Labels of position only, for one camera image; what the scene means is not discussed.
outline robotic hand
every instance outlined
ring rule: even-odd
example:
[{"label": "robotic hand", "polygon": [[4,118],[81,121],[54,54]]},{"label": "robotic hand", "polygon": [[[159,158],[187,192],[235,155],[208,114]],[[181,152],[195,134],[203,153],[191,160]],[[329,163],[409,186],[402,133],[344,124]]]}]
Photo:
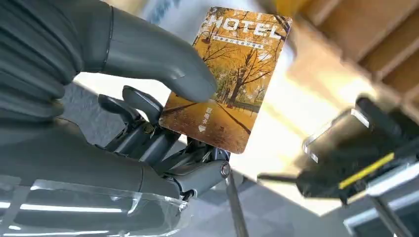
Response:
[{"label": "robotic hand", "polygon": [[[225,178],[219,171],[220,167],[227,170],[228,158],[217,160],[224,151],[206,144],[192,142],[172,159],[163,161],[161,157],[158,168],[116,153],[127,143],[131,147],[140,144],[135,139],[143,135],[138,126],[146,125],[145,121],[122,134],[123,139],[119,137],[100,149],[86,142],[77,125],[58,118],[63,113],[58,99],[65,93],[64,86],[80,72],[156,79],[188,100],[208,100],[216,90],[215,80],[188,43],[99,0],[0,1],[0,13],[0,178],[18,177],[19,185],[27,187],[37,180],[48,180],[176,199],[201,182],[196,170],[203,170],[199,174],[205,175],[205,182],[209,177],[212,182]],[[140,104],[144,99],[153,103],[133,88],[124,91],[125,97],[131,104],[140,97]],[[99,98],[101,101],[109,111],[126,107],[123,101]],[[137,113],[125,109],[123,114],[130,123],[135,119],[130,116]],[[161,150],[157,140],[160,144],[162,139],[174,142],[178,136],[160,128],[150,147]],[[209,156],[215,161],[209,165],[186,162],[207,162]],[[177,170],[167,172],[175,166]],[[218,170],[216,178],[211,170]],[[151,215],[149,226],[164,222],[165,217],[162,220],[161,215],[154,214],[161,208],[148,206],[144,210]]]}]

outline gray robotic arm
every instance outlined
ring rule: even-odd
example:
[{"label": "gray robotic arm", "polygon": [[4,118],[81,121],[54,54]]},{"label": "gray robotic arm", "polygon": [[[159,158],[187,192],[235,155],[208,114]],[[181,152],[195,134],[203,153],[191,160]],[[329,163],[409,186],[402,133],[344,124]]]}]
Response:
[{"label": "gray robotic arm", "polygon": [[[228,154],[196,141],[163,161],[179,134],[158,127],[162,106],[132,87],[124,88],[125,101],[99,97],[126,123],[105,148],[89,144],[76,124],[58,117],[64,86],[80,72],[156,79],[186,99],[208,100],[216,84],[206,65],[188,43],[159,27],[98,0],[0,1],[0,55],[0,178],[18,177],[28,188],[47,180],[180,198],[228,175]],[[53,197],[41,193],[37,199],[48,205]],[[139,218],[164,232],[165,213],[150,204]],[[48,219],[65,227],[52,213],[30,214],[15,221],[35,218],[43,225]],[[73,219],[81,225],[79,218]]]}]

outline yellow stripe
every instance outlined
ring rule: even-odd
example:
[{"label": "yellow stripe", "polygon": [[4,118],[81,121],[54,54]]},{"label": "yellow stripe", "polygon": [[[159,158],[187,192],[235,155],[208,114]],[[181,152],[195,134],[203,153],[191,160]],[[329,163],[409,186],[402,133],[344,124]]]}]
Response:
[{"label": "yellow stripe", "polygon": [[394,152],[389,153],[388,155],[379,159],[375,163],[369,165],[365,169],[359,171],[358,173],[356,173],[356,174],[352,175],[351,177],[349,177],[349,178],[343,180],[342,182],[340,182],[339,183],[339,189],[346,188],[348,185],[350,185],[350,184],[354,183],[355,181],[360,180],[360,179],[364,178],[365,176],[371,174],[372,172],[374,172],[378,168],[382,167],[383,165],[389,163],[393,159],[394,159]]}]

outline transparent acrylic panel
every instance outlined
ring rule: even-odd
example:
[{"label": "transparent acrylic panel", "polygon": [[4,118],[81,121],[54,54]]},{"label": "transparent acrylic panel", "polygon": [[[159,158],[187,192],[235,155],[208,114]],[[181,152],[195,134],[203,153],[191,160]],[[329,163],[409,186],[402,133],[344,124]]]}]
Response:
[{"label": "transparent acrylic panel", "polygon": [[38,180],[4,236],[169,236],[189,212],[186,202],[155,194]]},{"label": "transparent acrylic panel", "polygon": [[14,190],[19,183],[19,178],[0,175],[0,226],[12,203]]}]

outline white printed logo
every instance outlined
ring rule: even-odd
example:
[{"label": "white printed logo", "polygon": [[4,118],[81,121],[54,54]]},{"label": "white printed logo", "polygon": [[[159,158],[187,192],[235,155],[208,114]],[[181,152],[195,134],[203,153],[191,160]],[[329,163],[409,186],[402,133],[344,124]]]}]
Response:
[{"label": "white printed logo", "polygon": [[[211,112],[212,112],[212,109],[211,108],[207,108],[206,113],[204,115],[204,119],[202,120],[202,124],[207,124],[208,123],[208,119],[210,118]],[[205,131],[206,128],[207,127],[205,127],[203,125],[199,125],[198,126],[198,129],[199,129],[200,132]]]},{"label": "white printed logo", "polygon": [[206,128],[207,128],[207,127],[202,126],[202,125],[199,125],[199,127],[198,127],[198,129],[199,129],[199,131],[200,131],[200,132],[205,131],[205,129],[206,129]]}]

